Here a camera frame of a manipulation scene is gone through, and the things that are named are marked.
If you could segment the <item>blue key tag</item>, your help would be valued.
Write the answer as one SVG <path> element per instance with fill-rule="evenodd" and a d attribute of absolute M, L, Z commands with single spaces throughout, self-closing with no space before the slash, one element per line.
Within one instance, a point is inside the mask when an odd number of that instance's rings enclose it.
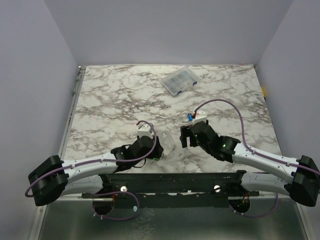
<path fill-rule="evenodd" d="M 193 115 L 192 115 L 191 113 L 188 113 L 188 114 L 187 114 L 187 117 L 188 117 L 188 120 L 189 120 L 190 122 L 193 121 Z"/>

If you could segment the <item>clear plastic bag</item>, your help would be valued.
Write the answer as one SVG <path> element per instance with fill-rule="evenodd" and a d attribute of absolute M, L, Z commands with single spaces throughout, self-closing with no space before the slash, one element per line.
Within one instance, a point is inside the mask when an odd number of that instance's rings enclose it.
<path fill-rule="evenodd" d="M 163 148 L 162 157 L 168 157 L 176 149 L 176 144 L 167 130 L 160 130 L 157 132 L 159 144 Z"/>

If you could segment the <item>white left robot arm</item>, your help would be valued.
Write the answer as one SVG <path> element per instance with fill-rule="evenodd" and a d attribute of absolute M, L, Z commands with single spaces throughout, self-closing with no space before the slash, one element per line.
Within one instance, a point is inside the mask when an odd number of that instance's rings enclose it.
<path fill-rule="evenodd" d="M 30 186 L 25 196 L 33 198 L 37 207 L 70 194 L 90 193 L 103 198 L 110 193 L 111 186 L 102 180 L 102 175 L 129 170 L 147 159 L 159 159 L 163 151 L 159 138 L 142 136 L 132 144 L 95 157 L 61 160 L 53 155 L 28 175 Z"/>

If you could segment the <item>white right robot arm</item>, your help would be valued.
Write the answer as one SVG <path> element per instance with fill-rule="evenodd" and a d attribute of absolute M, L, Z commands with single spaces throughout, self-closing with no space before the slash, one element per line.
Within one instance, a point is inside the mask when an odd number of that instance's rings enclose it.
<path fill-rule="evenodd" d="M 229 136 L 218 135 L 208 122 L 200 121 L 180 128 L 183 148 L 200 147 L 222 162 L 247 165 L 262 173 L 246 172 L 242 178 L 230 182 L 229 189 L 240 196 L 244 192 L 264 191 L 289 196 L 295 202 L 314 207 L 320 193 L 320 171 L 314 160 L 258 152 L 244 142 Z"/>

